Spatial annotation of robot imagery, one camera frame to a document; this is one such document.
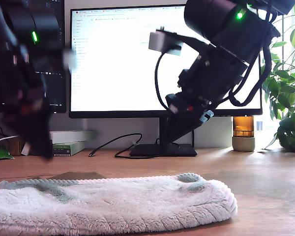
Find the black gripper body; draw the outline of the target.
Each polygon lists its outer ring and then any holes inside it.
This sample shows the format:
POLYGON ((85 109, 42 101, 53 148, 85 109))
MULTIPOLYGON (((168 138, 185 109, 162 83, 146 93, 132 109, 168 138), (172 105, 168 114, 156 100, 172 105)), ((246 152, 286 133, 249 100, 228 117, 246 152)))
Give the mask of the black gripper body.
POLYGON ((226 93, 242 80, 247 66, 223 48, 212 45, 195 47, 197 57, 182 70, 176 94, 166 101, 169 122, 206 122, 226 93))

